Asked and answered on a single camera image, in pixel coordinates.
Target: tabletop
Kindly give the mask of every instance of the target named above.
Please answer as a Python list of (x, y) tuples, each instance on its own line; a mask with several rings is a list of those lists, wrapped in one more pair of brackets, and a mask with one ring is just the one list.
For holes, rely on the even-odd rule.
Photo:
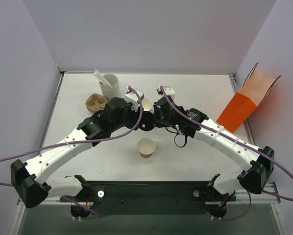
[[(216, 120), (234, 95), (228, 75), (171, 75), (171, 74), (115, 74), (121, 92), (130, 85), (144, 92), (156, 102), (158, 86), (174, 88), (175, 103), (185, 109), (196, 108)], [(85, 101), (93, 94), (101, 94), (98, 81), (90, 73), (66, 73), (58, 93), (49, 123), (44, 146), (61, 141), (78, 124), (92, 114)], [(126, 132), (126, 128), (112, 136)], [(247, 141), (243, 125), (234, 133)], [(156, 143), (153, 155), (144, 159), (139, 155), (137, 142), (151, 138)], [(82, 175), (86, 180), (109, 181), (210, 181), (217, 173), (239, 169), (238, 165), (206, 143), (188, 139), (184, 148), (175, 146), (174, 134), (164, 128), (150, 132), (137, 130), (113, 141), (105, 141), (85, 151), (52, 176)]]

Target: cup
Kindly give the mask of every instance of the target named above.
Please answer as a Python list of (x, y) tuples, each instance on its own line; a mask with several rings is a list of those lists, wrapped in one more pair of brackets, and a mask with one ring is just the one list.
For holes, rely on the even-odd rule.
[(143, 107), (143, 111), (149, 111), (152, 113), (153, 111), (153, 103), (151, 100), (144, 98), (142, 100), (142, 107)]
[(149, 138), (143, 138), (138, 141), (137, 147), (141, 157), (149, 158), (155, 150), (155, 142)]
[(101, 87), (102, 95), (106, 97), (108, 101), (110, 101), (114, 97), (121, 98), (121, 91), (119, 89), (118, 78), (113, 74), (106, 74), (103, 76), (111, 85), (109, 87), (107, 85), (103, 85), (103, 83), (99, 82), (99, 86)]

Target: white plastic utensil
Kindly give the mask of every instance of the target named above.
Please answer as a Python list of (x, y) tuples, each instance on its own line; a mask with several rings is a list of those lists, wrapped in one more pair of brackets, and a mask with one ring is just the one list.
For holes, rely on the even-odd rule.
[(93, 75), (105, 86), (112, 87), (112, 85), (106, 80), (105, 77), (102, 76), (102, 74), (100, 74), (97, 69), (94, 71)]

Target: white canister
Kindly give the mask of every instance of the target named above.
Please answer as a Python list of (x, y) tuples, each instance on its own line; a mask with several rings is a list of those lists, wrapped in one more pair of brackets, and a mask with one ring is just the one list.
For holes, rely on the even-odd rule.
[(101, 87), (102, 95), (106, 97), (108, 101), (110, 101), (114, 97), (121, 98), (121, 91), (119, 89), (118, 78), (113, 74), (106, 74), (103, 76), (112, 86), (109, 87), (107, 85), (103, 85), (99, 82), (99, 86)]

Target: wall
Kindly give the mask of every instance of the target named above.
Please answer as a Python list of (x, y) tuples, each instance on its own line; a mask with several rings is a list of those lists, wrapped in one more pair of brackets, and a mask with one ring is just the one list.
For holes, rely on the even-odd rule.
[[(249, 119), (257, 145), (275, 149), (275, 158), (293, 172), (293, 0), (278, 0), (237, 71), (241, 86), (252, 66), (282, 77)], [(276, 169), (279, 193), (293, 197), (293, 182)], [(293, 234), (293, 202), (282, 201), (288, 229)]]
[[(59, 71), (21, 0), (0, 1), (0, 159), (40, 146)], [(0, 164), (10, 183), (11, 162)], [(8, 233), (18, 196), (0, 186), (0, 234)]]
[(276, 0), (24, 0), (63, 71), (237, 71)]

